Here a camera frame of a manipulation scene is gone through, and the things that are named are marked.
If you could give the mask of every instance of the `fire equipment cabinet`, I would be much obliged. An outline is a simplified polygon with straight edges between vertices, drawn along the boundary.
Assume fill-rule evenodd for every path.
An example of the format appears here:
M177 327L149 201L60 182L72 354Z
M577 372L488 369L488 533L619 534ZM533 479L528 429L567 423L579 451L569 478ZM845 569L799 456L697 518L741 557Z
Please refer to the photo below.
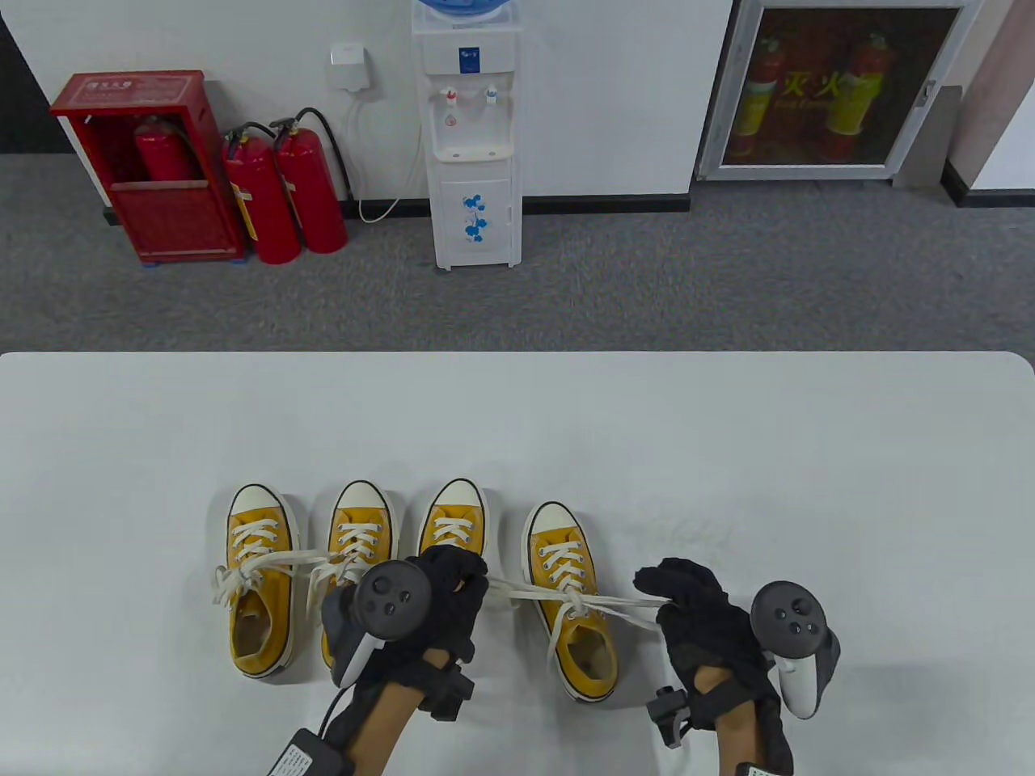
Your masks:
M78 73L51 108L68 119L145 264L236 261L240 216L220 163L223 138L200 70ZM159 120L198 166L189 180L153 180L135 135Z

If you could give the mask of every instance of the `white shoelace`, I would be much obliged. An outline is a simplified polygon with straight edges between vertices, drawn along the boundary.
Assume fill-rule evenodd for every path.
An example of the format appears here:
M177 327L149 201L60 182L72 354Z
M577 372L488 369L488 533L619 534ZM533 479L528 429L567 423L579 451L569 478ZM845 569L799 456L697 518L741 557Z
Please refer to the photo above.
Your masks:
M440 544L463 546L459 541L470 538L469 531L473 528L471 520L464 518L440 517L433 518L436 532L435 539ZM277 523L273 519L257 520L240 526L232 532L232 547L237 548L235 560L240 564L236 569L218 566L213 579L214 602L229 606L233 596L238 592L252 590L258 584L263 571L280 571L294 575L295 567L314 565L309 577L307 596L308 607L312 608L320 599L322 589L327 587L333 576L338 584L344 579L359 581L371 568L367 561L373 558L372 545L377 540L373 534L380 528L377 524L354 524L342 526L342 537L338 543L343 545L341 553L328 553L321 549L273 550L260 539L274 540L273 530ZM617 617L644 630L660 631L653 622L643 620L633 615L620 611L619 608L653 608L667 603L658 598L619 598L616 596L586 595L583 579L586 570L585 560L576 551L582 548L581 542L563 542L552 544L540 550L540 557L545 558L543 567L550 571L551 584L556 589L541 588L537 585L509 581L490 577L489 595L497 600L512 601L557 601L561 604L550 631L550 645L546 648L548 662L553 659L557 645L561 638L561 627L564 619L574 620L586 617L590 610Z
M317 601L323 599L330 580L337 585L345 581L358 584L363 574L374 565L374 547L379 541L375 534L381 533L381 525L377 523L343 523L337 528L342 536L337 539L341 550L330 556L326 561L314 567L309 577L309 591L305 597L305 608L313 611Z
M445 511L436 507L439 514L432 512L432 525L435 527L433 539L436 544L452 544L454 547L466 548L471 543L471 531L474 520L464 517L450 517Z
M275 519L256 520L231 531L232 549L237 549L235 569L216 566L212 576L213 603L230 606L234 595L255 589L264 571L280 571L294 575L296 566L317 563L327 557L317 549L279 549L263 544L262 539L276 539Z
M560 544L550 544L539 550L539 557L546 559L543 563L543 568L551 572L549 578L551 584L557 585L556 589L512 583L507 579L498 579L495 577L490 577L489 580L490 595L495 598L524 601L558 601L561 604L550 630L550 645L546 648L548 663L553 659L557 645L560 643L561 627L564 624L564 619L574 620L580 617L587 617L591 609L604 615L612 615L644 630L660 631L660 628L655 623L624 611L619 611L617 607L656 609L667 603L664 600L657 598L618 598L616 596L585 595L583 593L584 587L582 580L586 578L586 569L583 566L585 560L576 551L581 548L582 542L568 541Z

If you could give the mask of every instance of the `rubber sole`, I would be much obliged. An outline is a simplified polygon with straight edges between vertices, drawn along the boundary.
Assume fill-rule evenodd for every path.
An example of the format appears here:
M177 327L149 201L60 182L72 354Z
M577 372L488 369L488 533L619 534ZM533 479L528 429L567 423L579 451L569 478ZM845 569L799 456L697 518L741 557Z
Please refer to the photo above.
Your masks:
M339 493L337 495L337 498L334 500L334 509L333 511L331 511L330 514L330 528L327 529L327 551L329 553L335 551L334 548L331 546L331 540L334 538L334 515L337 513L337 503L342 500L342 495L345 494L345 491L348 490L349 487L355 482L365 482L367 485L369 485L377 491L378 496L380 496L381 500L385 503L385 506L388 509L388 523L391 525L391 555L388 556L388 560L390 561L398 560L398 544L400 544L400 531L401 531L398 509L396 509L395 505L392 503L392 500L388 498L388 494L386 494L384 490L378 487L376 483L371 482L369 480L353 480L348 485L342 488L342 493ZM320 658L324 661L324 665L326 665L329 669L333 670L334 666L332 666L329 662L327 662L327 656L324 654L323 651L323 643L326 634L324 632L323 626L321 626Z
M485 555L489 553L489 547L492 546L490 542L492 541L493 538L493 517L489 512L489 501L485 499L485 495L481 491L481 488L478 487L477 484L475 484L474 480L469 480L467 477L454 477L453 479L449 480L449 482L447 482L445 485L439 488L439 491L435 494L435 497L432 499L431 503L428 503L427 509L424 512L424 519L420 524L420 532L417 534L417 554L418 555L420 554L420 545L422 543L421 539L424 536L424 530L427 528L428 520L432 519L432 510L435 509L435 503L439 500L439 497L442 495L442 493L456 480L463 480L464 482L470 483L471 486L475 489L475 493L478 494L478 500L481 502L481 515L482 519L485 523L485 526L484 530L482 531L483 546L481 548L480 556L482 560L484 560Z
M561 502L544 501L542 504L533 507L532 511L528 513L528 517L525 518L525 527L522 529L521 532L521 572L522 576L525 579L526 585L534 585L534 583L532 581L531 558L529 556L529 539L532 536L532 524L535 521L535 516L539 513L539 510L542 509L544 506L546 506L546 504L561 504ZM567 510L568 514L571 515L571 519L575 521L575 526L579 527L579 531L583 535L583 540L586 541L586 555L589 558L592 558L593 553L592 550L590 550L589 540L586 539L586 532L583 530L582 524L579 523L579 518L575 517L574 512L572 512L563 504L561 504L561 506L563 506ZM542 627L546 631L546 637L549 638L551 630L553 630L553 628L546 622L546 616L542 610L542 605L538 601L532 601L532 604L535 606L535 611L539 616L539 622L542 623ZM561 685L564 687L564 691L567 692L568 695L571 696L573 699L580 703L599 704L601 700L607 700L609 697L611 697L611 694L615 691L615 688L612 688L611 692L609 692L607 695L601 695L600 697L584 695L583 693L579 692L579 690L576 690L568 681L568 678L564 676L564 668L561 666L561 658L558 656L556 649L554 650L554 664L557 665L557 674L561 678Z
M249 483L249 484L259 485L260 487L268 490L270 494L273 495L273 498L276 499L276 501L280 504L280 508L284 509L284 516L285 516L285 518L288 521L288 532L291 534L291 548L293 550L302 549L302 539L303 539L302 532L300 531L300 529L298 527L298 520L295 518L295 513L291 510L291 505L284 498L284 496L282 496L276 489L270 487L269 485L264 485L264 484L262 484L260 482L255 482L255 483ZM227 513L227 523L228 524L230 523L230 513L229 512ZM295 603L295 598L297 596L295 595L295 577L294 576L291 577L290 591L291 591L291 593L290 593L291 606L290 606L290 608L288 610L288 618L289 618L288 619L288 643L284 647L284 652L280 653L280 657L277 658L277 661L268 670L265 670L262 674L246 674L243 670L241 670L241 675L242 676L245 676L248 679L266 679L267 677L271 677L272 675L274 675L274 674L276 674L276 673L278 673L280 670L284 670L288 666L288 664L291 662L291 658L293 656L294 648L295 648L295 608L296 608L296 605L297 605Z

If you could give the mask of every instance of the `yellow sneaker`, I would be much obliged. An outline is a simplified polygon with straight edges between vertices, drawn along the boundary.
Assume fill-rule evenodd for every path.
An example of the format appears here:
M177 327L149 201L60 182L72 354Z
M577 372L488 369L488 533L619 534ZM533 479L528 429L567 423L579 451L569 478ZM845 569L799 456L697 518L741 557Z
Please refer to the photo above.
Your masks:
M398 558L398 523L391 503L373 482L356 480L346 485L334 504L327 535L327 549L341 558L317 566L310 585L327 580L326 595L338 585L354 585L367 569ZM323 634L324 662L334 667L327 634Z
M525 581L540 588L597 595L596 570L582 527L556 501L532 510L522 534ZM536 601L546 632L552 633L560 601ZM618 654L603 615L568 613L554 651L564 689L576 700L603 700L618 684Z
M420 527L418 555L438 544L452 544L480 556L489 546L489 509L471 480L455 479L432 500Z
M227 515L227 565L216 602L230 608L230 654L247 677L268 677L291 660L293 563L301 539L291 507L265 485L245 485Z

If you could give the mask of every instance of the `red fire extinguisher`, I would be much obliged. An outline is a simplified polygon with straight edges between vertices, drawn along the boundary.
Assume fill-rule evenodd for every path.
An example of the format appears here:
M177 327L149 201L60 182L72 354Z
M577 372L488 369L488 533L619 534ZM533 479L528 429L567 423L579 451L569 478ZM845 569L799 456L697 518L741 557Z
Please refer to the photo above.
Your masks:
M820 137L820 155L826 161L839 163L852 159L862 133L862 122L881 93L893 58L887 40L876 32L856 47Z
M307 113L313 113L323 122L335 153L341 154L327 120L316 109L306 108L293 119L270 123L271 127L279 130L273 143L276 166L298 215L306 247L314 253L333 253L349 242L349 232L320 137L312 129L298 126Z
M273 160L273 147L261 138L249 137L248 127L273 136L250 122L232 129L224 145L223 163L260 261L287 264L302 252L302 243Z
M157 116L149 116L134 131L134 143L154 181L198 180L198 157L183 130Z
M740 106L730 132L730 156L748 156L766 118L776 83L787 61L787 52L775 38L762 38L747 70Z

